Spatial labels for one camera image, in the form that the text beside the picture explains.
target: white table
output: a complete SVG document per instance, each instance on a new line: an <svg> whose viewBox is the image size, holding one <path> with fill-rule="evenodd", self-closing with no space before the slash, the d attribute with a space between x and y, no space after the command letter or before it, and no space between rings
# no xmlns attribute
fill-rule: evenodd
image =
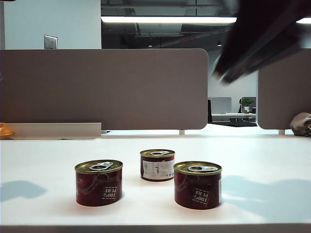
<svg viewBox="0 0 311 233"><path fill-rule="evenodd" d="M234 119L252 119L256 120L254 113L212 113L213 122L215 121L232 121Z"/></svg>
<svg viewBox="0 0 311 233"><path fill-rule="evenodd" d="M182 136L113 131L95 140L1 141L1 232L309 233L310 143L259 127L218 125ZM222 205L187 209L174 202L173 180L141 179L139 152L152 148L176 151L176 162L221 165ZM107 158L123 161L122 199L103 207L77 204L74 166Z"/></svg>

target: white label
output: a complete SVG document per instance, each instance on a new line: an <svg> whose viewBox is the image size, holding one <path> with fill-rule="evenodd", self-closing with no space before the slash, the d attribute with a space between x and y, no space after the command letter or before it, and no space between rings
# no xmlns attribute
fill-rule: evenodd
<svg viewBox="0 0 311 233"><path fill-rule="evenodd" d="M115 199L118 187L105 187L102 199Z"/></svg>
<svg viewBox="0 0 311 233"><path fill-rule="evenodd" d="M222 180L218 181L219 203L222 202Z"/></svg>
<svg viewBox="0 0 311 233"><path fill-rule="evenodd" d="M169 179L174 176L174 160L162 162L142 161L143 177L150 180Z"/></svg>
<svg viewBox="0 0 311 233"><path fill-rule="evenodd" d="M208 196L209 196L208 191L205 191L205 190L202 190L199 188L195 188L194 193L192 195L192 200L206 205L207 201L208 201Z"/></svg>

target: red can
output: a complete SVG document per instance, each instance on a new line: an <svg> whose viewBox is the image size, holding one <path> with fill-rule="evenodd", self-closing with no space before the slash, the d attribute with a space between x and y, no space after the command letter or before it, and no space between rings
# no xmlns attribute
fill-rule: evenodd
<svg viewBox="0 0 311 233"><path fill-rule="evenodd" d="M173 150L152 149L140 152L140 176L147 181L168 181L174 178Z"/></svg>
<svg viewBox="0 0 311 233"><path fill-rule="evenodd" d="M174 165L175 201L187 208L206 210L221 203L222 167L208 162L187 161Z"/></svg>
<svg viewBox="0 0 311 233"><path fill-rule="evenodd" d="M75 166L76 200L85 206L102 206L122 196L122 162L94 160Z"/></svg>

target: can lid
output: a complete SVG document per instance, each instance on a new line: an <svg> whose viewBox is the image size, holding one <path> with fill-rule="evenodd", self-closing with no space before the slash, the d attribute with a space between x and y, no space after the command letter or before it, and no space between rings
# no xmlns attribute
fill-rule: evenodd
<svg viewBox="0 0 311 233"><path fill-rule="evenodd" d="M141 151L140 155L152 158L166 158L175 155L175 151L167 149L151 149Z"/></svg>
<svg viewBox="0 0 311 233"><path fill-rule="evenodd" d="M174 165L174 170L189 175L215 175L221 173L222 167L203 161L185 161Z"/></svg>
<svg viewBox="0 0 311 233"><path fill-rule="evenodd" d="M120 170L122 166L123 163L117 160L93 160L80 163L74 169L84 174L104 174Z"/></svg>

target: orange object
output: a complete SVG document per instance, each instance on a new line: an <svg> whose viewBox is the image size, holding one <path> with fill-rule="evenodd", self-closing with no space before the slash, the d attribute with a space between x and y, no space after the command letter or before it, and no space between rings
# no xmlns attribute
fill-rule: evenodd
<svg viewBox="0 0 311 233"><path fill-rule="evenodd" d="M0 139L6 139L8 136L13 135L14 132L12 132L9 128L5 126L5 123L0 122Z"/></svg>

